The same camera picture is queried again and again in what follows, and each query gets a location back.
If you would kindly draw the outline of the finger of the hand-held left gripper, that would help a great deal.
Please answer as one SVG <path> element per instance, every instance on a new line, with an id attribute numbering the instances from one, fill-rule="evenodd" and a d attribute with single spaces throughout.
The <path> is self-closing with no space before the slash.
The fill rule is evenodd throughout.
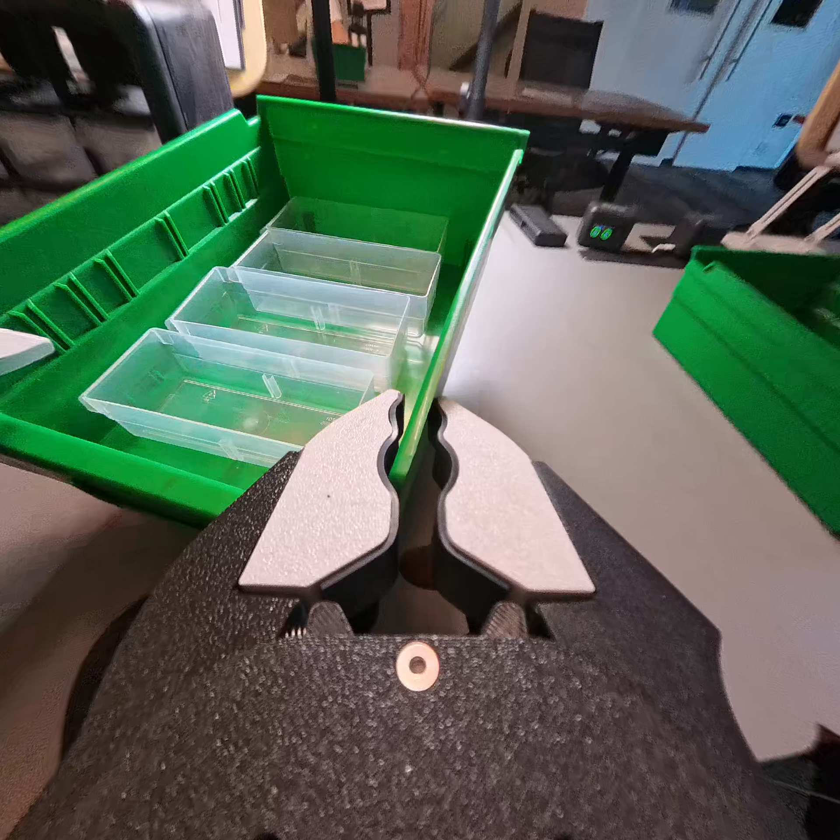
<path id="1" fill-rule="evenodd" d="M 29 332 L 0 329 L 1 375 L 8 375 L 56 352 L 52 340 Z"/>

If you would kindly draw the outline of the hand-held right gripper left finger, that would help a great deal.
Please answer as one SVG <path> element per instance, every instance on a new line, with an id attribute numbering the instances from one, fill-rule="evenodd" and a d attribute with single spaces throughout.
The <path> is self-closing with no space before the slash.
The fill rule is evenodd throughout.
<path id="1" fill-rule="evenodd" d="M 402 423 L 403 394 L 390 389 L 304 446 L 239 576 L 241 590 L 351 597 L 351 576 L 395 547 L 399 501 L 386 461 Z"/>

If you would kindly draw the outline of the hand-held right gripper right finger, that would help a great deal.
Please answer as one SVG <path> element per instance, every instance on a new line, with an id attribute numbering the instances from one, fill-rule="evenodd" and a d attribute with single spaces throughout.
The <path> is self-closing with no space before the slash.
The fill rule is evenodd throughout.
<path id="1" fill-rule="evenodd" d="M 526 452 L 451 398 L 434 409 L 434 581 L 452 603 L 560 602 L 595 585 Z"/>

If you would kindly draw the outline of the clear plastic parts drawer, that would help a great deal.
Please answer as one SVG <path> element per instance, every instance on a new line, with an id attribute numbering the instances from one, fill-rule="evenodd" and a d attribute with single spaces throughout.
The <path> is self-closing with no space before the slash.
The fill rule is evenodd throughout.
<path id="1" fill-rule="evenodd" d="M 375 395 L 370 371 L 150 329 L 79 401 L 136 437 L 271 467 Z"/>
<path id="2" fill-rule="evenodd" d="M 407 332 L 427 332 L 442 256 L 435 251 L 268 227 L 234 267 L 342 282 L 409 297 Z"/>
<path id="3" fill-rule="evenodd" d="M 377 206 L 292 197 L 264 229 L 283 228 L 423 251 L 445 252 L 446 217 Z"/>
<path id="4" fill-rule="evenodd" d="M 165 321 L 183 334 L 367 371 L 396 387 L 410 298 L 262 269 L 215 267 Z"/>

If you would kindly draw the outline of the green plastic storage bin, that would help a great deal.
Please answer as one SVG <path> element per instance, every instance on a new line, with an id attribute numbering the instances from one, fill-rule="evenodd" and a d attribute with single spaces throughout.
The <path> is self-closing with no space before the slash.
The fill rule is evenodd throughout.
<path id="1" fill-rule="evenodd" d="M 527 134 L 258 98 L 2 228 L 2 329 L 56 352 L 2 375 L 2 455 L 104 501 L 207 525 L 271 467 L 136 437 L 80 394 L 295 196 L 446 217 L 427 332 L 406 333 L 403 425 L 386 464 L 411 493 L 429 409 L 487 262 Z"/>
<path id="2" fill-rule="evenodd" d="M 838 255 L 694 247 L 653 335 L 839 531 Z"/>
<path id="3" fill-rule="evenodd" d="M 333 44 L 332 58 L 335 80 L 343 86 L 358 85 L 365 81 L 367 48 L 351 44 Z"/>

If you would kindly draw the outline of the grey desk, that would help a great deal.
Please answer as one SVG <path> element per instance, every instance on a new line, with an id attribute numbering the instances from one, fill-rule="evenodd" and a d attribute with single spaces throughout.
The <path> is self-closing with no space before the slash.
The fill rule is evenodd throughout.
<path id="1" fill-rule="evenodd" d="M 653 338 L 680 274 L 535 248 L 504 217 L 444 393 L 717 626 L 731 706 L 768 760 L 838 733 L 838 539 Z"/>

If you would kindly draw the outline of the black flat block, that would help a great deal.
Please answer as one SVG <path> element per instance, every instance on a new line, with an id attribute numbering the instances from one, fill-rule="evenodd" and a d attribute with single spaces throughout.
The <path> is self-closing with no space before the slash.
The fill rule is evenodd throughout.
<path id="1" fill-rule="evenodd" d="M 513 203 L 509 207 L 511 221 L 526 238 L 541 248 L 563 248 L 568 235 L 540 205 Z"/>

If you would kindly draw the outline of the small black box device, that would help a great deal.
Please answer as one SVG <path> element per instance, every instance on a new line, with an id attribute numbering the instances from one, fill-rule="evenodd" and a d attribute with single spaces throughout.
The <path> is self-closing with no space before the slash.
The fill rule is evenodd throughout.
<path id="1" fill-rule="evenodd" d="M 610 255 L 651 256 L 655 248 L 634 234 L 644 209 L 639 203 L 620 204 L 603 200 L 588 203 L 575 236 L 578 249 Z"/>

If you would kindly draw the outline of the background office table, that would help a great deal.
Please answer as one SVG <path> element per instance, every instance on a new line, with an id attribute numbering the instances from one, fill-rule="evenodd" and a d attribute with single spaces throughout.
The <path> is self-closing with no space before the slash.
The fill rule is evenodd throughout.
<path id="1" fill-rule="evenodd" d="M 374 66 L 361 82 L 337 85 L 344 104 L 369 104 L 381 109 L 424 112 L 441 105 L 455 109 L 469 80 L 465 73 L 432 69 L 399 70 Z M 319 84 L 306 60 L 269 56 L 267 71 L 258 84 L 259 95 L 319 99 Z M 612 130 L 672 133 L 706 133 L 709 125 L 672 109 L 624 93 L 580 89 L 538 82 L 490 77 L 486 109 L 500 113 L 528 114 L 541 118 L 572 119 L 607 126 Z"/>

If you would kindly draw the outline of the black pole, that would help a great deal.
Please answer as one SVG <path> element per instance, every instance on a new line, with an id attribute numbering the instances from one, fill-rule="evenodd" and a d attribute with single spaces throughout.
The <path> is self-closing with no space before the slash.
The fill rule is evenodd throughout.
<path id="1" fill-rule="evenodd" d="M 311 1 L 313 55 L 322 102 L 337 101 L 330 1 Z"/>

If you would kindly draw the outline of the grey light stand pole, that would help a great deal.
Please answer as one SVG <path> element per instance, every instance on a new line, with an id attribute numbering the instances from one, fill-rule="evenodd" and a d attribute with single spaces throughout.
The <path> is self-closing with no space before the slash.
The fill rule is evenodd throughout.
<path id="1" fill-rule="evenodd" d="M 465 118 L 470 122 L 480 121 L 484 111 L 498 7 L 498 1 L 487 0 L 482 8 L 479 36 L 476 42 L 475 73 L 469 86 L 467 109 L 465 111 Z"/>

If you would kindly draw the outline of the black rectangular panel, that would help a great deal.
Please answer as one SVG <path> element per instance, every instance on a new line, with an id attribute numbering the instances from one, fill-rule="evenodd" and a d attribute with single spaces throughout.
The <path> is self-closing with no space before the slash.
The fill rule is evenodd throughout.
<path id="1" fill-rule="evenodd" d="M 531 11 L 524 41 L 520 81 L 588 89 L 603 21 Z"/>

